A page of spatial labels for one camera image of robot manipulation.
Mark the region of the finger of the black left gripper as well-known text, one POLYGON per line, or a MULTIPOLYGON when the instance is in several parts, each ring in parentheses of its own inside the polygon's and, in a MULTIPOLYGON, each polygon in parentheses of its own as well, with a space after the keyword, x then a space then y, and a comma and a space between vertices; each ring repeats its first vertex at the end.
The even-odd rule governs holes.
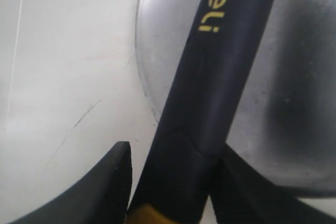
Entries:
POLYGON ((117 142, 58 197, 15 223, 124 223, 131 194, 131 147, 117 142))
POLYGON ((210 193, 217 223, 335 223, 265 179, 229 146, 210 193))

